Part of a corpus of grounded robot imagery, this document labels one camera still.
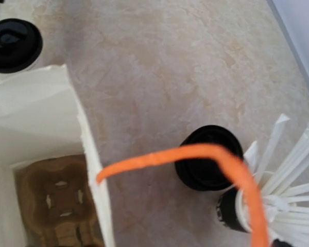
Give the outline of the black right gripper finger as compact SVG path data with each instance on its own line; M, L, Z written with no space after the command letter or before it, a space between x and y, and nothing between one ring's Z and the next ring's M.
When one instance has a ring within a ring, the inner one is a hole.
M290 244L285 242L285 241L281 241L279 239L275 239L272 242L272 247L290 247Z

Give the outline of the brown cardboard cup carrier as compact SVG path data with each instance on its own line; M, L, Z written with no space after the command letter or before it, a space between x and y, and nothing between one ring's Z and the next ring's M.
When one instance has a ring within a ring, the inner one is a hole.
M28 246L103 246L83 154L37 161L15 172Z

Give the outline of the white paper takeout bag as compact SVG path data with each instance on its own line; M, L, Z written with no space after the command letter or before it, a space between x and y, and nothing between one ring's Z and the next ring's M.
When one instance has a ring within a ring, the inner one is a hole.
M244 193L253 246L270 246L261 192L240 158L215 144L192 144L103 167L67 67L48 66L0 81L0 246L25 246L12 167L83 153L106 246L115 246L107 178L191 158L211 158Z

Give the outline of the black coffee cup lid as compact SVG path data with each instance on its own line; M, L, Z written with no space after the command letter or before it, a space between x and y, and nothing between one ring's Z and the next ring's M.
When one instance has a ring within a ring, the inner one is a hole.
M0 74L13 74L35 63L43 49L39 29L22 19L0 21Z

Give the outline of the black cup holding straws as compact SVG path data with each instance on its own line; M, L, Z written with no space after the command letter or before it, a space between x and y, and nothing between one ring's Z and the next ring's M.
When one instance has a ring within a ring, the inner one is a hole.
M244 226L237 215L237 193L238 190L236 188L231 188L219 197L215 208L216 216L218 222L226 228L238 232L249 233L250 228Z

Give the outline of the stack of black lids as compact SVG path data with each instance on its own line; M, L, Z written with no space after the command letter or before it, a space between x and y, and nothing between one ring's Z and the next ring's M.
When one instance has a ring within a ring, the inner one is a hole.
M243 149L236 136L228 129L207 125L191 133L181 145L219 144L243 159ZM196 191L220 191L229 188L232 183L223 175L213 159L194 158L175 162L179 179L189 188Z

